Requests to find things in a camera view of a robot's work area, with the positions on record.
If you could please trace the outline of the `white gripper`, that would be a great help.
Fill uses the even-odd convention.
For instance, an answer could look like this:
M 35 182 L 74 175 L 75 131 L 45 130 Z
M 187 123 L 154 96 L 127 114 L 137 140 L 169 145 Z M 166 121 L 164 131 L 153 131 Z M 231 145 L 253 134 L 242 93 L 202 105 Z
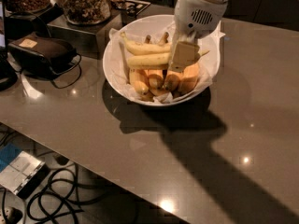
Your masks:
M 199 58 L 199 45 L 195 38 L 211 34 L 218 26 L 228 0 L 177 0 L 174 13 L 176 25 L 172 39 L 168 69 L 182 72 Z

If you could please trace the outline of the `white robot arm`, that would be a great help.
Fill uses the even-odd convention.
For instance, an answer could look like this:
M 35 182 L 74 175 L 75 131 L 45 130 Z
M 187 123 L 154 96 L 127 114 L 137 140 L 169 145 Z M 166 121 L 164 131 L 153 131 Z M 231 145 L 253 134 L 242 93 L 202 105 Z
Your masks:
M 199 60 L 197 40 L 217 28 L 229 0 L 177 0 L 168 69 L 182 72 Z

